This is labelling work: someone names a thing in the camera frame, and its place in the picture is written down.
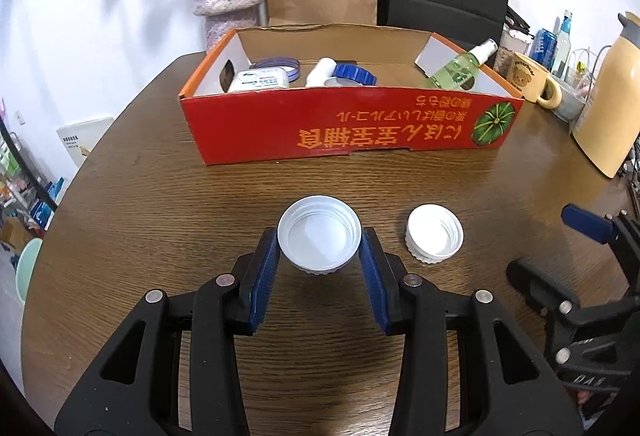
bear illustration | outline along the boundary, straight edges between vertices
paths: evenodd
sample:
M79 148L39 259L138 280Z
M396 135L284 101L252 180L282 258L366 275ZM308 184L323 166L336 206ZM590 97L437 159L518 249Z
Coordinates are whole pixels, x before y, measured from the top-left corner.
M523 69L520 69L519 67L513 67L513 82L519 86L519 87L524 87L525 85L527 85L527 83L529 83L531 81L531 75L524 71Z

yellow mug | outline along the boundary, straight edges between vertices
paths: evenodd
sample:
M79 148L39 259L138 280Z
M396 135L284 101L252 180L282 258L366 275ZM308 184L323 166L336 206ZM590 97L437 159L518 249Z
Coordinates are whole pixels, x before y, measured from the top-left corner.
M562 88L551 73L524 54L514 53L507 82L514 85L525 100L539 103L545 109L555 109L562 101ZM544 99L542 94L547 87L551 91L551 97Z

yellow thermal kettle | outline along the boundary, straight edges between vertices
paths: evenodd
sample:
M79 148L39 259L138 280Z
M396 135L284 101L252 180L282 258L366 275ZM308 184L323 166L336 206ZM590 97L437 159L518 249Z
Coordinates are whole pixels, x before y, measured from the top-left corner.
M623 164L640 132L640 19L618 14L623 29L572 131L577 144L609 178Z

blue can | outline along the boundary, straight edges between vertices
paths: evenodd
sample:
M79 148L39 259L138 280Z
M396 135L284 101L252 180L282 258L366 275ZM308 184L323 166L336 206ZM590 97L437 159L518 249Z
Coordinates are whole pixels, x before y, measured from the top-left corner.
M554 53L558 38L550 31L540 30L533 39L529 58L532 58L546 69L551 69L554 63Z

wood grain surface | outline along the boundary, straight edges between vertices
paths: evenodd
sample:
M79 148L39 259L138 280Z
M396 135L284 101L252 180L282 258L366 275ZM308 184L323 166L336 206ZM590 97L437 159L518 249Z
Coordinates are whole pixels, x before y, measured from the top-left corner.
M363 226L376 228L386 251L439 288L491 290L539 347L542 321L510 288L510 260L530 257L572 286L584 305L625 289L609 248L564 227L560 210L570 201L598 214L631 210L626 186L604 178L566 125L542 108L525 102L500 149L206 167L176 96L201 59L178 58L125 109L82 166L46 235L24 315L22 363L27 398L49 424L146 291L193 291L228 271L266 226L311 194L347 202ZM232 132L218 141L233 141ZM423 203L451 209L464 228L462 249L437 265L418 262L404 246L407 217ZM453 341L450 424L458 395ZM386 434L402 343L374 324L357 263L310 276L283 257L264 324L236 342L252 434ZM185 365L185 426L187 377Z

